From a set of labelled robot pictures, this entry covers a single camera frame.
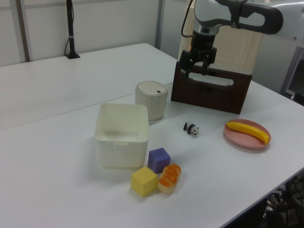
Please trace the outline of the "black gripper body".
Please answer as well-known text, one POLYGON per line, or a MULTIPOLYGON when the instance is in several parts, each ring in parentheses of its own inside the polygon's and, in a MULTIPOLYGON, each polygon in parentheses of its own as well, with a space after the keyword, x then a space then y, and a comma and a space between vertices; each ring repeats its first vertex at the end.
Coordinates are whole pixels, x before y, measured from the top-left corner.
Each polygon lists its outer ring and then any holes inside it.
POLYGON ((193 31, 191 39, 190 59, 195 64, 213 64, 217 49, 213 47, 215 35, 193 31))

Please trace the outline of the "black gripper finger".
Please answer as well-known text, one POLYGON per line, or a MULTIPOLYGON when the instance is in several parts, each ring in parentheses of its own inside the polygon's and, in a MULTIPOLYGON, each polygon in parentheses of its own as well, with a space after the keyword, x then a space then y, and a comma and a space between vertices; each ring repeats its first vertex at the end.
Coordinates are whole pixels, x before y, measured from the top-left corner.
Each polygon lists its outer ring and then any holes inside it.
POLYGON ((210 65, 209 55, 206 55, 202 61, 202 75, 206 75, 208 67, 210 65))
POLYGON ((179 60, 179 68, 183 80, 188 79, 189 69, 192 67, 191 52, 183 50, 179 60))

